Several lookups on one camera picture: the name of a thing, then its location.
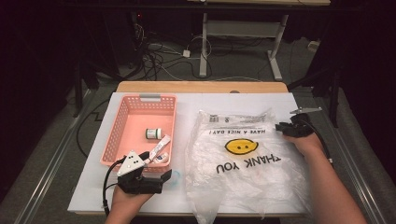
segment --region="white tool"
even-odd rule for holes
[[[117,176],[122,176],[131,173],[132,171],[139,169],[144,165],[145,163],[139,157],[139,155],[137,155],[133,150],[131,150],[128,156],[125,158],[125,161],[122,164],[121,168],[117,172]]]

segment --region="left hand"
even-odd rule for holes
[[[130,223],[137,215],[142,205],[148,201],[153,194],[128,194],[119,186],[114,188],[111,211],[107,217],[108,223]]]

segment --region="dark background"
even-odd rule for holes
[[[332,4],[350,7],[361,1],[334,0]],[[358,14],[291,15],[284,35],[286,41],[302,36],[322,40],[307,76],[326,66],[337,68],[351,109],[393,181],[396,18],[390,10],[394,8],[391,0],[371,0]],[[168,15],[172,22],[167,24],[161,23],[166,12],[143,15],[145,27],[163,32],[175,41],[189,41],[191,33],[200,27],[195,14]],[[134,60],[136,55],[129,51],[134,47],[134,34],[125,16],[116,12],[81,14],[50,0],[1,3],[0,200],[51,120],[67,103],[65,96],[73,87],[76,65],[82,63],[82,77],[95,88],[94,69],[84,66],[86,59],[115,74],[118,65]],[[112,34],[120,31],[124,33],[117,36],[124,38],[115,40]],[[331,76],[323,75],[307,85],[329,87]]]

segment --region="wooden table edge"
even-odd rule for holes
[[[283,82],[122,81],[117,92],[279,93],[288,88]]]

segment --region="table leg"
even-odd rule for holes
[[[282,40],[282,35],[283,35],[283,32],[285,31],[286,22],[288,21],[288,17],[289,17],[289,15],[284,15],[282,17],[282,22],[279,24],[279,27],[276,32],[274,49],[267,51],[268,60],[270,61],[271,69],[273,71],[274,78],[276,81],[282,80],[282,75],[280,74],[279,66],[277,65],[277,62],[276,62],[276,53],[277,53],[277,50],[279,49],[279,44],[280,44],[280,41]]]
[[[206,51],[206,38],[207,38],[207,13],[204,13],[203,27],[202,27],[202,51],[201,61],[199,66],[199,76],[206,77],[206,66],[207,66],[207,51]]]

